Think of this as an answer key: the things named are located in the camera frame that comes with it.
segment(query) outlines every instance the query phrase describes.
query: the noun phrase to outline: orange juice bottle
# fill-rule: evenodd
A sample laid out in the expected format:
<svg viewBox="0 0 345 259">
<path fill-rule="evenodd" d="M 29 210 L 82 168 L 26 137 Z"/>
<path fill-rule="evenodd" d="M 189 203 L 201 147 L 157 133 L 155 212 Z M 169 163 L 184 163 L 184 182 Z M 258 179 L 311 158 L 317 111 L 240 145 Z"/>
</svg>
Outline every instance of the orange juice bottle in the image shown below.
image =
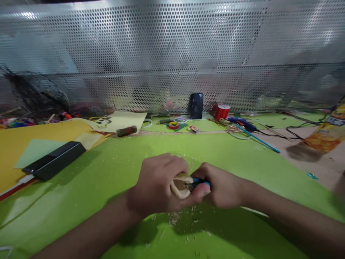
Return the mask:
<svg viewBox="0 0 345 259">
<path fill-rule="evenodd" d="M 318 151 L 328 153 L 345 139 L 345 104 L 333 111 L 313 134 L 303 143 Z"/>
</svg>

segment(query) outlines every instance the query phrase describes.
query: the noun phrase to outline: thread spool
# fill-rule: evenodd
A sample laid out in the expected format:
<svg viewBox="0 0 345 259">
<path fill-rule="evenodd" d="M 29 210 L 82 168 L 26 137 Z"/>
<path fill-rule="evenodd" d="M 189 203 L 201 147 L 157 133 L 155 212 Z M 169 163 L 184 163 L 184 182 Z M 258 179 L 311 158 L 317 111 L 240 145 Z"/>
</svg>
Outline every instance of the thread spool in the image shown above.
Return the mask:
<svg viewBox="0 0 345 259">
<path fill-rule="evenodd" d="M 221 118 L 226 119 L 229 115 L 231 107 L 228 105 L 218 105 L 215 119 L 219 121 Z"/>
</svg>

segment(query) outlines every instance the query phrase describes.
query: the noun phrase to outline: small box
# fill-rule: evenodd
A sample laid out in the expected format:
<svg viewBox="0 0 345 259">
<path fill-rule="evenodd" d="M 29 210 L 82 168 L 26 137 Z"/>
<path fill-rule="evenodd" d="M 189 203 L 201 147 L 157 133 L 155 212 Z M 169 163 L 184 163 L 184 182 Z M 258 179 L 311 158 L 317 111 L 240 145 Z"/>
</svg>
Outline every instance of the small box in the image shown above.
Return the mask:
<svg viewBox="0 0 345 259">
<path fill-rule="evenodd" d="M 195 133 L 198 133 L 199 128 L 197 128 L 197 127 L 195 127 L 195 126 L 193 126 L 193 125 L 190 125 L 190 126 L 189 126 L 189 130 L 191 130 L 191 131 L 193 131 L 193 132 L 195 132 Z"/>
</svg>

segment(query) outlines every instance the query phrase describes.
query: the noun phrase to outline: black phone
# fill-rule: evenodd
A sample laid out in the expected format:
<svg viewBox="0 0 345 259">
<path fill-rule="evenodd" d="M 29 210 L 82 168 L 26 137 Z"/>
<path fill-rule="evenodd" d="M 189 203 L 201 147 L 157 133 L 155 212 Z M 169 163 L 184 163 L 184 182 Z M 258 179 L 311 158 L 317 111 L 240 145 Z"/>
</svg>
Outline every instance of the black phone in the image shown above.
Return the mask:
<svg viewBox="0 0 345 259">
<path fill-rule="evenodd" d="M 204 94 L 191 94 L 190 95 L 190 118 L 202 119 L 202 107 L 204 102 Z"/>
</svg>

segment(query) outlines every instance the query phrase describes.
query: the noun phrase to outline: glue gun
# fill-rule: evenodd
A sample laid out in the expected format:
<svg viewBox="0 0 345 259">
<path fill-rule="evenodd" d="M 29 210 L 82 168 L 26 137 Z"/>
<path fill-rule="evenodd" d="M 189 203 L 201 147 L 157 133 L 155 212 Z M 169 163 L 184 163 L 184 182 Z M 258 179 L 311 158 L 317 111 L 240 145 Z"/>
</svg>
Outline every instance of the glue gun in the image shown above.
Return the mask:
<svg viewBox="0 0 345 259">
<path fill-rule="evenodd" d="M 253 124 L 247 122 L 245 118 L 228 117 L 227 120 L 230 122 L 239 122 L 240 125 L 243 125 L 248 131 L 251 132 L 258 130 Z"/>
</svg>

